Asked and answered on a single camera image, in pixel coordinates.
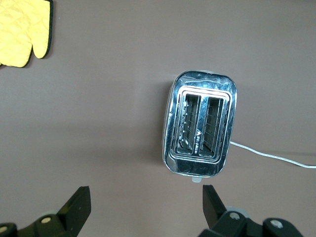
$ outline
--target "white power cord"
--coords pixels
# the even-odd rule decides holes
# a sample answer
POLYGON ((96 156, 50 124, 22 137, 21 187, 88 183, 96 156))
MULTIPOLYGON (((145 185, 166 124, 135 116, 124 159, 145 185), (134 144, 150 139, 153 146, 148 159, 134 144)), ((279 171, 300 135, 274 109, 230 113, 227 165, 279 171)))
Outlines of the white power cord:
POLYGON ((237 146, 237 147, 241 147, 241 148, 244 148, 246 150, 249 150, 253 153, 256 153, 258 155, 261 155, 261 156, 264 156, 264 157, 270 157, 270 158, 274 158, 274 159, 280 159, 282 161, 285 161, 285 162, 289 162, 291 164, 294 164, 294 165, 298 165, 300 167, 303 167, 303 168, 308 168, 308 169, 316 169, 316 165, 306 165, 306 164, 301 164, 299 162, 296 162, 296 161, 293 161, 291 159, 286 159, 286 158, 283 158, 283 157, 277 157, 277 156, 274 156, 274 155, 270 155, 270 154, 266 154, 266 153, 262 153, 262 152, 258 152, 250 147, 247 147, 247 146, 244 146, 244 145, 241 145, 241 144, 238 144, 236 142, 232 142, 231 141, 231 144, 234 145, 234 146, 237 146))

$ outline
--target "toaster logo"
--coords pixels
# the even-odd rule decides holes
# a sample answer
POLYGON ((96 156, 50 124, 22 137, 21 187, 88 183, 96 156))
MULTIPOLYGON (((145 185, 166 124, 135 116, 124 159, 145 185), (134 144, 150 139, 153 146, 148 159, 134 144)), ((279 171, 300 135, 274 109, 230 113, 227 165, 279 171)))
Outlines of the toaster logo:
POLYGON ((197 129, 197 141, 195 143, 195 147, 194 147, 194 154, 198 153, 198 147, 199 147, 199 141, 200 141, 200 135, 202 134, 202 132, 200 130, 197 129))

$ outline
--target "yellow oven mitt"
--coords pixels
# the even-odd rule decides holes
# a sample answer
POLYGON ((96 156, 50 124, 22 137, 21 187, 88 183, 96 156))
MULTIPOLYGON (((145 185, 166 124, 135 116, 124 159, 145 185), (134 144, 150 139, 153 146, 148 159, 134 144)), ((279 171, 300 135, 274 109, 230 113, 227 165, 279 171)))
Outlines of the yellow oven mitt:
POLYGON ((37 58, 49 51, 52 0, 0 0, 0 65, 24 67, 33 47, 37 58))

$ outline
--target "screw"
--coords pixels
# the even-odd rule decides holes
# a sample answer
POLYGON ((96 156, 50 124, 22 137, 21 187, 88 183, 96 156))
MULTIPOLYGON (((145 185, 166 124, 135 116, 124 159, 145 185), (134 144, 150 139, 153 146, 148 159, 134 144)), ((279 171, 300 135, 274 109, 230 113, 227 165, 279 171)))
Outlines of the screw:
POLYGON ((234 220, 239 220, 240 219, 240 216, 237 213, 235 213, 235 212, 231 212, 229 214, 229 216, 230 216, 230 218, 232 218, 234 220))
POLYGON ((50 222, 51 218, 50 217, 45 217, 44 219, 41 220, 42 224, 50 222))
POLYGON ((278 229, 283 228, 282 223, 278 220, 271 220, 270 223, 271 223, 271 225, 273 225, 274 227, 276 227, 278 229))
POLYGON ((5 232, 7 229, 8 229, 7 226, 2 226, 2 227, 0 227, 0 233, 5 232))

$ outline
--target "toaster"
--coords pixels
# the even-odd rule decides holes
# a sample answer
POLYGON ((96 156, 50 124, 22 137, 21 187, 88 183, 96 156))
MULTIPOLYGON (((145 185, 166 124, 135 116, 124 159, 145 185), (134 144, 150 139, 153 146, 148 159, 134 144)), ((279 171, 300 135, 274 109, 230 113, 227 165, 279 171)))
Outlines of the toaster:
POLYGON ((223 169, 233 130, 235 83, 209 71, 187 71, 172 84, 162 138, 163 162, 177 174, 213 177, 223 169))

